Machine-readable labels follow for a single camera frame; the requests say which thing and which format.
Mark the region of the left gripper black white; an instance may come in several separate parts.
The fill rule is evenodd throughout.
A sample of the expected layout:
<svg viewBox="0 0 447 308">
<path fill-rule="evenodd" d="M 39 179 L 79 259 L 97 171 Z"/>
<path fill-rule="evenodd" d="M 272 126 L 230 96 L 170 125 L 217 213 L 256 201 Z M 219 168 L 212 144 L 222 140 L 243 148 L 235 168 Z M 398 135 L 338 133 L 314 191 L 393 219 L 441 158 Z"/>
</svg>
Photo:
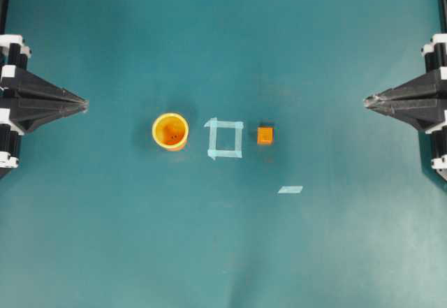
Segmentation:
<svg viewBox="0 0 447 308">
<path fill-rule="evenodd" d="M 22 136 L 44 124 L 85 112 L 88 101 L 27 71 L 30 49 L 19 36 L 2 36 L 1 177 L 20 163 Z"/>
</svg>

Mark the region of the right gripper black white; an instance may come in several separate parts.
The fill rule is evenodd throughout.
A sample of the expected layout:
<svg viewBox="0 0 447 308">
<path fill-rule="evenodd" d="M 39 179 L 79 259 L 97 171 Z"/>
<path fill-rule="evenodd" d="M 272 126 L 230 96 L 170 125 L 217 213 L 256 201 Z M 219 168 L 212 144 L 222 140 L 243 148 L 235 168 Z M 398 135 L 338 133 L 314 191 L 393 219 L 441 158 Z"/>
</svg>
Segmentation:
<svg viewBox="0 0 447 308">
<path fill-rule="evenodd" d="M 446 180 L 446 34 L 433 35 L 421 53 L 426 74 L 372 94 L 363 103 L 367 109 L 429 135 L 431 167 Z"/>
</svg>

